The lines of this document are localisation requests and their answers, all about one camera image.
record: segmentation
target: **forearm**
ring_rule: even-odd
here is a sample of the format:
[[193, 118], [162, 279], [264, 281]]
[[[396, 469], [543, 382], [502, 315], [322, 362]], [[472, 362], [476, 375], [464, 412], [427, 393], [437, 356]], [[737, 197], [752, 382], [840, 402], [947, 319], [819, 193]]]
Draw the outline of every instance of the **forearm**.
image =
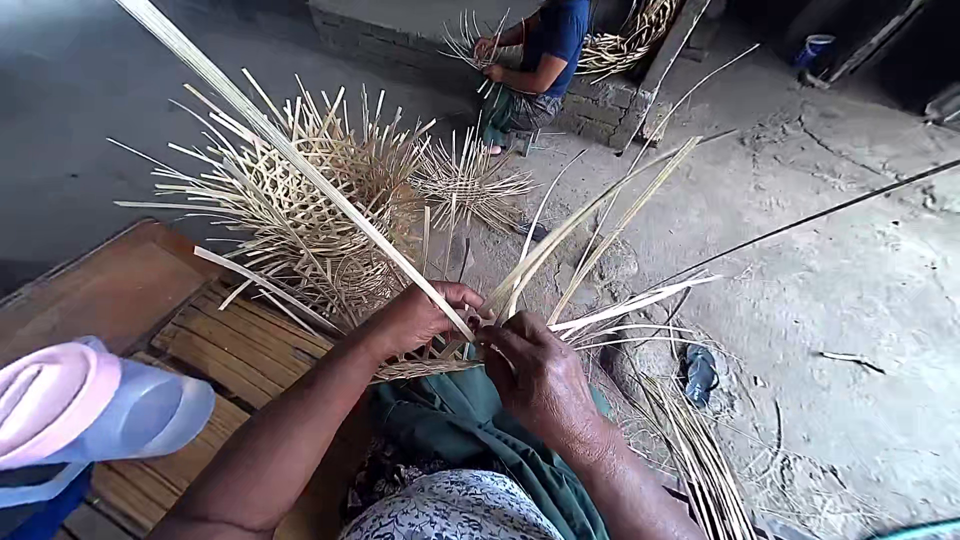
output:
[[533, 30], [539, 22], [540, 12], [536, 12], [520, 20], [520, 22], [512, 26], [509, 30], [500, 34], [500, 40], [497, 42], [497, 46], [509, 47], [511, 45], [522, 45], [524, 39], [526, 39], [530, 31]]
[[271, 537], [386, 357], [363, 329], [334, 347], [237, 430], [155, 536], [199, 538], [227, 527], [237, 537]]
[[704, 538], [609, 421], [597, 429], [594, 441], [558, 453], [587, 489], [614, 540]]

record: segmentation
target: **blue bucket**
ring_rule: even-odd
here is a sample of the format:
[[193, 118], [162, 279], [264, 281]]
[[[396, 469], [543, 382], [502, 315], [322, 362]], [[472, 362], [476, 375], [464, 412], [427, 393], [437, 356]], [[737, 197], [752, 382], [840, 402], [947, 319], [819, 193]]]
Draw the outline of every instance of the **blue bucket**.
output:
[[813, 59], [817, 58], [817, 55], [824, 52], [824, 50], [830, 46], [836, 37], [831, 36], [830, 34], [814, 34], [812, 36], [806, 37], [806, 43], [804, 48], [797, 53], [797, 56], [793, 59], [794, 67], [809, 67], [813, 63]]

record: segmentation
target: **plastic container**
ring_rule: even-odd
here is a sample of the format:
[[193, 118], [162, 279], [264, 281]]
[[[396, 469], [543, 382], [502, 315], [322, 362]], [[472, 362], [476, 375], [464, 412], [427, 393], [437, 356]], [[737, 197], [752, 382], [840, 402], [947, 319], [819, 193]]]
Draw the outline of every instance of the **plastic container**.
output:
[[806, 68], [813, 63], [813, 59], [817, 58], [817, 55], [822, 53], [831, 43], [836, 40], [836, 37], [831, 36], [830, 34], [814, 34], [812, 36], [806, 37], [806, 42], [804, 43], [804, 48], [801, 49], [797, 56], [793, 59], [793, 66]]
[[47, 347], [0, 370], [0, 469], [38, 463], [80, 436], [113, 399], [121, 371], [119, 358], [80, 343]]
[[[82, 338], [109, 355], [95, 337]], [[82, 463], [153, 457], [193, 440], [213, 412], [213, 388], [202, 380], [120, 358], [120, 384], [97, 419], [76, 439], [36, 463]]]
[[50, 501], [70, 485], [89, 463], [69, 463], [53, 478], [37, 485], [0, 487], [0, 508]]

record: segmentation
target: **hand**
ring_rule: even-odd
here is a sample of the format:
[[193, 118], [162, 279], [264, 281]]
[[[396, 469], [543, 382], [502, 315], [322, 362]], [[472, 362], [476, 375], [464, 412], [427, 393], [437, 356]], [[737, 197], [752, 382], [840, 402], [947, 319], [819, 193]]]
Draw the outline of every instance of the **hand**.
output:
[[[483, 305], [483, 297], [462, 283], [430, 283], [454, 309]], [[363, 327], [365, 337], [374, 341], [384, 357], [409, 353], [437, 334], [456, 330], [453, 321], [415, 284], [374, 313]]]
[[580, 358], [539, 315], [521, 311], [501, 328], [480, 329], [477, 338], [500, 400], [525, 428], [564, 459], [605, 453], [610, 426], [593, 403]]
[[473, 43], [473, 57], [477, 60], [484, 59], [493, 52], [494, 48], [496, 48], [496, 45], [492, 39], [489, 37], [479, 37], [476, 42]]
[[503, 71], [504, 68], [499, 63], [492, 63], [487, 67], [483, 68], [483, 74], [487, 76], [488, 79], [495, 83], [503, 82]]

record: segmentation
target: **blue shirt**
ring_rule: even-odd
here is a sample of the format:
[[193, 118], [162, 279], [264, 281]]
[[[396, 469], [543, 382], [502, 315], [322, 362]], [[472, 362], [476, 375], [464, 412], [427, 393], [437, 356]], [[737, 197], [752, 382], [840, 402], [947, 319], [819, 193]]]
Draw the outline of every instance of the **blue shirt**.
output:
[[543, 94], [562, 97], [573, 80], [590, 19], [589, 0], [547, 0], [540, 7], [540, 23], [523, 44], [520, 71], [537, 71], [544, 54], [566, 60], [566, 67]]

